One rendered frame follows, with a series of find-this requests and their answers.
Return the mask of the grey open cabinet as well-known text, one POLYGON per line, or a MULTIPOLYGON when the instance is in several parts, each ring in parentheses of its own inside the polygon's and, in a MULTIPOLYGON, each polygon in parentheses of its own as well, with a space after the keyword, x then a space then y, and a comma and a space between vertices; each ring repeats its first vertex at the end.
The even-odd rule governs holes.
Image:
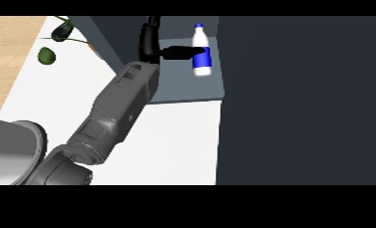
MULTIPOLYGON (((138 41, 147 16, 69 16, 76 30, 94 46, 100 58, 117 73, 138 59, 138 41)), ((221 100, 224 95, 216 49, 216 16, 163 16, 159 29, 160 48, 188 46, 193 25, 202 23, 210 50, 210 75, 197 77, 191 61, 160 59, 159 88, 151 104, 221 100)))

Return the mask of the green leafy plant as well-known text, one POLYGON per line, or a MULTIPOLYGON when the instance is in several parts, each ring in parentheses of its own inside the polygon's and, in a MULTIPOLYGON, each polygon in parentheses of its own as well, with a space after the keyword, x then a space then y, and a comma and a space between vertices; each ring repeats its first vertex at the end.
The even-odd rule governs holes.
MULTIPOLYGON (((57 19, 61 20, 61 24, 56 27, 50 36, 44 37, 44 40, 53 40, 57 43, 64 42, 64 41, 79 42, 79 43, 87 44, 89 49, 92 51, 95 51, 95 48, 88 41, 82 41, 82 40, 73 39, 70 37, 70 34, 75 29, 73 22, 69 19, 61 18, 60 16, 57 16, 57 19)), ((51 65, 56 62, 57 55, 48 47, 42 47, 38 51, 36 59, 42 65, 51 65)))

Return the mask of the dark grey cabinet door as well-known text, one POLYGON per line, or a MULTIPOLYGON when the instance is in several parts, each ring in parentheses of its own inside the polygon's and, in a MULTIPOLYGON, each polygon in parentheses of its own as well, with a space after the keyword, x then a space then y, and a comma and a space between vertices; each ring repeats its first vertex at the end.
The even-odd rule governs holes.
POLYGON ((219 184, 376 184, 376 17, 218 19, 219 184))

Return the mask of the grey round object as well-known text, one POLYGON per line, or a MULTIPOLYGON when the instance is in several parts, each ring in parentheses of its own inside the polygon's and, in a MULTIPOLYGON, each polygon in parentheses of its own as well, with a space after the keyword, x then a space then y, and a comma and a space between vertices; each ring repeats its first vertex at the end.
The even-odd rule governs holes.
POLYGON ((47 133, 28 120, 0 120, 0 185, 20 185, 42 161, 47 133))

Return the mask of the white and blue water bottle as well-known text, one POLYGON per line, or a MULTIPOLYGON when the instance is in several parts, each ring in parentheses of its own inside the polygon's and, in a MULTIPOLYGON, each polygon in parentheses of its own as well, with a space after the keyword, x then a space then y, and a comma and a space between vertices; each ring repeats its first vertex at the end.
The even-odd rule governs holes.
POLYGON ((203 52, 191 57, 191 69, 193 74, 197 77, 206 77, 210 75, 210 52, 207 37, 203 32, 202 23, 194 24, 194 32, 191 36, 191 46, 194 48, 203 48, 203 52))

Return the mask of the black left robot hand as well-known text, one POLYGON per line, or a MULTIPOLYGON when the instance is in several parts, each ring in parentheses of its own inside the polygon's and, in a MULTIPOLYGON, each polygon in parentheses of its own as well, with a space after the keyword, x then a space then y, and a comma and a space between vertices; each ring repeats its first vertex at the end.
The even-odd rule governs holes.
POLYGON ((143 25, 138 44, 140 61, 159 64, 165 60, 188 60, 194 55, 204 53, 203 47, 169 46, 160 48, 159 45, 160 16, 150 16, 143 25))

